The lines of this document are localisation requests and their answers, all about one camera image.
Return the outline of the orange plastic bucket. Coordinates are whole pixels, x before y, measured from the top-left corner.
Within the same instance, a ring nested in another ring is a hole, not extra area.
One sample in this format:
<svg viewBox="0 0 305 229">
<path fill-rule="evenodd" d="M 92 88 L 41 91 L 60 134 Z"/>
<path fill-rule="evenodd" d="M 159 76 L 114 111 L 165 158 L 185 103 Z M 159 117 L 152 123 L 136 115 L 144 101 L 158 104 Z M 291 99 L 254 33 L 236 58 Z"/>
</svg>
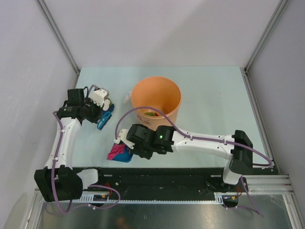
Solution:
<svg viewBox="0 0 305 229">
<path fill-rule="evenodd" d="M 175 123 L 182 102 L 179 86 L 172 80 L 162 76 L 152 76 L 139 81 L 131 93 L 131 103 L 141 124 L 156 130 L 161 125 L 170 126 L 170 122 L 161 115 L 164 113 Z M 160 116 L 148 116 L 144 113 L 156 112 Z"/>
</svg>

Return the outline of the blue plastic dustpan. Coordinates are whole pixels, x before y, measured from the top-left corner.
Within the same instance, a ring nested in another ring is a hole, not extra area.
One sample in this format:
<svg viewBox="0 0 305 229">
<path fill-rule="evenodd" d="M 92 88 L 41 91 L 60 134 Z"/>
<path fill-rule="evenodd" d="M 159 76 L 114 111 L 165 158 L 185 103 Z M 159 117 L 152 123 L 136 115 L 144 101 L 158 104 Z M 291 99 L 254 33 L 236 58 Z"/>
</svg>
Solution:
<svg viewBox="0 0 305 229">
<path fill-rule="evenodd" d="M 128 163 L 132 159 L 130 148 L 126 144 L 113 144 L 107 159 L 111 161 Z"/>
</svg>

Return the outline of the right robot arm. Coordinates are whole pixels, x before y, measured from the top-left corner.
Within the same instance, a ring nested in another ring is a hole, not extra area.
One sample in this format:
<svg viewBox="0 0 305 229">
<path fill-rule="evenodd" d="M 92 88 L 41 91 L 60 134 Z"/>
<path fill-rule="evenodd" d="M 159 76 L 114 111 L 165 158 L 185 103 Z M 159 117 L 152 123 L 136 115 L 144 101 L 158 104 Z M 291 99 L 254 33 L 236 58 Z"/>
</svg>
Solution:
<svg viewBox="0 0 305 229">
<path fill-rule="evenodd" d="M 233 135 L 198 135 L 172 126 L 159 126 L 151 130 L 142 124 L 133 124 L 129 130 L 121 131 L 122 141 L 131 153 L 150 159 L 154 153 L 200 152 L 227 160 L 220 179 L 224 191 L 232 191 L 242 175 L 253 171 L 253 144 L 244 131 Z"/>
</svg>

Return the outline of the green paper scrap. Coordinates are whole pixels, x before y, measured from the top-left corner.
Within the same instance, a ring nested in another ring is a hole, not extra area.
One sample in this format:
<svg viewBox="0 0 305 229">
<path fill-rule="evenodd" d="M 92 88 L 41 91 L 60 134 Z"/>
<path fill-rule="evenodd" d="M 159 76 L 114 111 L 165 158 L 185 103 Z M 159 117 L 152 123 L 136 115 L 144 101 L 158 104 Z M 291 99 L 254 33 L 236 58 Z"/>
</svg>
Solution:
<svg viewBox="0 0 305 229">
<path fill-rule="evenodd" d="M 146 113 L 144 113 L 145 115 L 148 115 L 148 116 L 154 116 L 154 113 L 155 112 L 146 112 Z"/>
</svg>

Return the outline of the blue hand brush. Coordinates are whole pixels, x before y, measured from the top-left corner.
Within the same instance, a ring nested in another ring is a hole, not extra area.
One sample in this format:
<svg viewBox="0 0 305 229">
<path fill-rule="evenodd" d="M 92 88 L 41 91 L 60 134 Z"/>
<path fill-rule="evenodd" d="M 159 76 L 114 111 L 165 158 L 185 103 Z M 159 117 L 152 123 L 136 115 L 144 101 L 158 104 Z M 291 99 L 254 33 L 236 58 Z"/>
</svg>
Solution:
<svg viewBox="0 0 305 229">
<path fill-rule="evenodd" d="M 107 124 L 107 122 L 109 121 L 109 119 L 111 118 L 112 113 L 107 111 L 105 113 L 102 114 L 101 118 L 98 120 L 97 123 L 97 129 L 98 130 L 102 130 L 103 127 Z"/>
</svg>

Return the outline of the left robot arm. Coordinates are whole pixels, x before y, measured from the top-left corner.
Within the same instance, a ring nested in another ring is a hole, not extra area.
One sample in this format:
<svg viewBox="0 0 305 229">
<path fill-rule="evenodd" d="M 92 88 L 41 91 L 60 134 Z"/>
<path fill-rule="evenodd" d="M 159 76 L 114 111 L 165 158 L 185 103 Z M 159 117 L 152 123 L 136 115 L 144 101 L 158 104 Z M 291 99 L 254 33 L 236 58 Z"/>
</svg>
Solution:
<svg viewBox="0 0 305 229">
<path fill-rule="evenodd" d="M 46 202 L 79 199 L 89 186 L 99 191 L 105 178 L 97 169 L 75 172 L 72 168 L 77 134 L 84 120 L 97 123 L 109 92 L 93 85 L 85 93 L 82 88 L 69 89 L 67 100 L 53 114 L 57 132 L 50 156 L 42 169 L 35 171 L 34 180 Z"/>
</svg>

